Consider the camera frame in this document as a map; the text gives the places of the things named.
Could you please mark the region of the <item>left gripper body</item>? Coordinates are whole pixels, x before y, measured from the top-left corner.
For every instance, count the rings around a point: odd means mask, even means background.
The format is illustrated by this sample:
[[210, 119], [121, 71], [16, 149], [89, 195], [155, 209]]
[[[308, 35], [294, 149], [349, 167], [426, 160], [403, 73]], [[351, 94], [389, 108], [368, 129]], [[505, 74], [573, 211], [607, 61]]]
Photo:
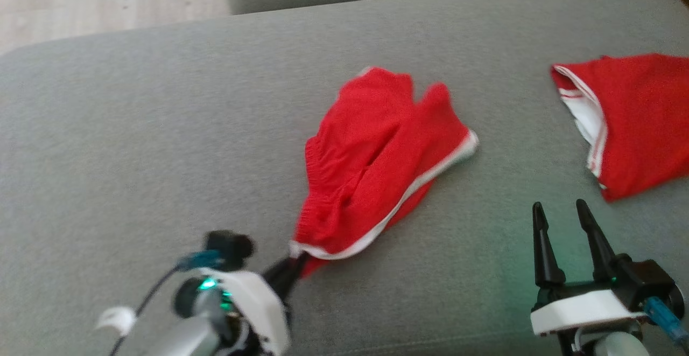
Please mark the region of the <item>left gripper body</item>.
[[204, 270], [174, 297], [174, 356], [285, 356], [286, 306], [261, 275]]

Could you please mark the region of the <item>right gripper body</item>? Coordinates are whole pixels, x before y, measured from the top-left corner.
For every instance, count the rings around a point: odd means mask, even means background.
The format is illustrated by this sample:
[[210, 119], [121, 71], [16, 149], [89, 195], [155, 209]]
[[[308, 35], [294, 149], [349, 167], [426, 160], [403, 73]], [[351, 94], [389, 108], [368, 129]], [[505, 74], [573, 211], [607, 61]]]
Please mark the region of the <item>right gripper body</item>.
[[612, 290], [584, 292], [535, 309], [535, 336], [557, 336], [563, 356], [649, 356], [642, 312], [628, 310]]

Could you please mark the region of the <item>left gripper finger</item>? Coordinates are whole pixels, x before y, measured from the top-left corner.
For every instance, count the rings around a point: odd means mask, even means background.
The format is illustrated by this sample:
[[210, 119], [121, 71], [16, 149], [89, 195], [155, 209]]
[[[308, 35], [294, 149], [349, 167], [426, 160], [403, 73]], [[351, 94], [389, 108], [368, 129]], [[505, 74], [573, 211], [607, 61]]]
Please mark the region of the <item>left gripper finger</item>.
[[286, 256], [264, 271], [264, 280], [274, 292], [290, 292], [302, 275], [307, 261], [308, 254]]
[[286, 258], [283, 270], [280, 273], [280, 299], [287, 300], [296, 283], [302, 277], [305, 265], [310, 257]]

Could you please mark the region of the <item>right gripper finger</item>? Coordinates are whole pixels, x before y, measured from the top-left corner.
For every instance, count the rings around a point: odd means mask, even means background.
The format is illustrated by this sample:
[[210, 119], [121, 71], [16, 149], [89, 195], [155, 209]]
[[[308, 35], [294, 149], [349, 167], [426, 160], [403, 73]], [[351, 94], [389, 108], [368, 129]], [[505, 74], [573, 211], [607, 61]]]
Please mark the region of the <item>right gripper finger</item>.
[[558, 287], [566, 282], [564, 271], [554, 257], [548, 231], [549, 223], [543, 206], [537, 201], [532, 205], [532, 233], [535, 283], [540, 288]]
[[583, 199], [576, 200], [576, 212], [579, 224], [587, 235], [593, 263], [593, 280], [596, 283], [612, 282], [616, 275], [610, 263], [615, 253], [608, 239]]

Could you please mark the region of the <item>red number 23 jersey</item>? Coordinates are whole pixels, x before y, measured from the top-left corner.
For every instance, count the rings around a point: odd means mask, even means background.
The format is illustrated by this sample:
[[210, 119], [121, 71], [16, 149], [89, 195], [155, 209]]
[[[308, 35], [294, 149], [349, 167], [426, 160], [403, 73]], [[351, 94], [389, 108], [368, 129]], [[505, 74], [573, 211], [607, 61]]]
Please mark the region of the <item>red number 23 jersey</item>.
[[649, 53], [554, 64], [608, 202], [689, 177], [689, 57]]

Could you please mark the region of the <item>red shorts white trim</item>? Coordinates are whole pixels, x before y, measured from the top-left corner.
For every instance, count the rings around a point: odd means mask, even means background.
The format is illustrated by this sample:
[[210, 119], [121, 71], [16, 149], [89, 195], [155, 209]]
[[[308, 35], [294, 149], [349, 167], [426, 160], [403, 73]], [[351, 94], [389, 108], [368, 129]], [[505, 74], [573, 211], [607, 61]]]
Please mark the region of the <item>red shorts white trim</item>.
[[303, 277], [371, 246], [411, 213], [479, 139], [434, 83], [414, 100], [409, 74], [368, 67], [347, 81], [305, 143], [308, 193], [290, 243]]

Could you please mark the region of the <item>large grey sofa seat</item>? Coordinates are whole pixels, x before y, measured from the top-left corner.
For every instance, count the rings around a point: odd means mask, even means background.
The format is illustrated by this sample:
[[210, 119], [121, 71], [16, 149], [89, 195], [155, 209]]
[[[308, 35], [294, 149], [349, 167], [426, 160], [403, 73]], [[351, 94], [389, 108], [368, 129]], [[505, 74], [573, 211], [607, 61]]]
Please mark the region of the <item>large grey sofa seat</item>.
[[575, 200], [689, 297], [689, 179], [606, 203], [549, 68], [689, 55], [680, 0], [363, 0], [32, 45], [0, 56], [0, 356], [108, 356], [207, 231], [280, 260], [304, 145], [368, 66], [451, 91], [477, 153], [364, 252], [291, 295], [290, 356], [560, 356], [532, 334], [532, 204], [567, 280], [592, 275]]

